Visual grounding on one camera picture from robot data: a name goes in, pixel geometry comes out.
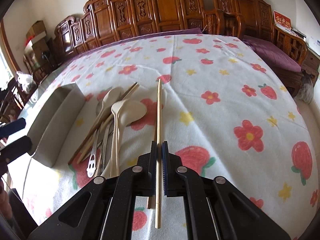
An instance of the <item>metal screw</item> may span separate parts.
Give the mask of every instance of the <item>metal screw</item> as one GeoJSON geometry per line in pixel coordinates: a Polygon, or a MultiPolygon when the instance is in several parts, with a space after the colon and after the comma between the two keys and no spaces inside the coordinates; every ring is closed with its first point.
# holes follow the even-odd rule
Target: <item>metal screw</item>
{"type": "Polygon", "coordinates": [[[177,171],[180,172],[180,173],[185,173],[185,172],[187,172],[187,170],[188,169],[186,167],[184,167],[184,166],[180,166],[180,167],[177,168],[177,171]]]}
{"type": "Polygon", "coordinates": [[[218,184],[225,184],[226,179],[225,179],[224,177],[217,177],[217,178],[216,178],[216,182],[217,182],[218,184]]]}
{"type": "Polygon", "coordinates": [[[141,167],[141,166],[134,166],[134,167],[132,168],[132,171],[133,171],[133,172],[136,172],[136,173],[139,173],[139,172],[142,171],[142,167],[141,167]]]}
{"type": "Polygon", "coordinates": [[[103,181],[104,181],[103,177],[100,177],[100,176],[99,177],[95,177],[94,180],[93,180],[93,182],[95,184],[101,184],[103,181]]]}

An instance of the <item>plastic bag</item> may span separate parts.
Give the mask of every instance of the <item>plastic bag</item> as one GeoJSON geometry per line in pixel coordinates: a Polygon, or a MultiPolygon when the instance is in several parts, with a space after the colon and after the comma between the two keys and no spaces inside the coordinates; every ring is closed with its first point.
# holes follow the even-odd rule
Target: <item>plastic bag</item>
{"type": "Polygon", "coordinates": [[[17,75],[18,82],[22,85],[22,90],[26,94],[30,94],[33,88],[37,86],[32,76],[29,74],[22,73],[21,71],[17,71],[17,75]]]}
{"type": "Polygon", "coordinates": [[[313,85],[311,81],[311,77],[308,74],[305,74],[301,79],[302,86],[296,95],[295,99],[301,99],[305,101],[307,104],[310,104],[313,99],[313,85]]]}

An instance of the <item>seat cushion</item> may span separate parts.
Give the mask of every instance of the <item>seat cushion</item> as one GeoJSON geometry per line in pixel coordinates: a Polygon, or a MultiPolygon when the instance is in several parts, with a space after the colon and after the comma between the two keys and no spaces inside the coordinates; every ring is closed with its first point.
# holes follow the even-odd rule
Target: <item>seat cushion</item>
{"type": "Polygon", "coordinates": [[[269,67],[278,67],[293,72],[301,72],[299,64],[270,41],[264,41],[245,35],[243,42],[250,46],[269,67]]]}

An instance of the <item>purple fabric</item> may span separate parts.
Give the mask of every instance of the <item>purple fabric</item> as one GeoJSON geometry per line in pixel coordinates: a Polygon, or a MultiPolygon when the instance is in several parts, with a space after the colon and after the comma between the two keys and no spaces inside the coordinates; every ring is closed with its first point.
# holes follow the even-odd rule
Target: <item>purple fabric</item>
{"type": "Polygon", "coordinates": [[[115,41],[113,43],[106,44],[106,45],[98,47],[96,49],[86,51],[85,53],[82,53],[82,54],[80,54],[80,55],[78,55],[76,57],[73,57],[73,58],[65,61],[65,62],[62,62],[60,64],[60,66],[67,65],[70,62],[74,61],[75,59],[83,57],[83,56],[86,56],[86,55],[91,54],[91,53],[93,53],[95,51],[100,51],[100,50],[102,50],[104,48],[108,48],[108,47],[111,47],[111,46],[114,46],[114,45],[126,43],[126,42],[129,42],[129,41],[137,41],[137,40],[141,40],[141,39],[155,38],[155,37],[161,37],[161,36],[186,35],[186,34],[202,34],[202,30],[200,28],[194,28],[194,29],[180,30],[180,31],[152,33],[152,34],[146,34],[146,35],[137,36],[137,37],[133,37],[133,38],[128,38],[128,39],[121,40],[121,41],[115,41]]]}
{"type": "Polygon", "coordinates": [[[270,41],[264,41],[246,35],[242,41],[258,54],[269,67],[278,67],[293,72],[301,72],[299,64],[270,41]]]}

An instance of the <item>floral tablecloth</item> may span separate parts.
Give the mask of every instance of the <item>floral tablecloth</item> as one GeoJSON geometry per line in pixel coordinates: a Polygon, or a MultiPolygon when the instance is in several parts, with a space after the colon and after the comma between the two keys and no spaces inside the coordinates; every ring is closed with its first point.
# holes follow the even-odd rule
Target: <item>floral tablecloth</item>
{"type": "MultiPolygon", "coordinates": [[[[318,199],[306,125],[286,88],[250,48],[237,38],[215,35],[130,41],[68,65],[36,107],[70,82],[77,83],[87,102],[54,168],[31,160],[23,202],[35,221],[41,224],[89,182],[87,161],[77,165],[76,157],[72,165],[67,162],[91,127],[98,100],[111,87],[126,90],[138,82],[132,99],[148,108],[124,131],[120,171],[150,151],[158,79],[163,82],[163,138],[169,151],[201,176],[225,176],[292,239],[299,237],[315,215],[318,199]]],[[[164,198],[162,213],[162,228],[155,229],[154,210],[146,209],[146,198],[137,198],[132,238],[186,239],[183,200],[164,198]]]]}

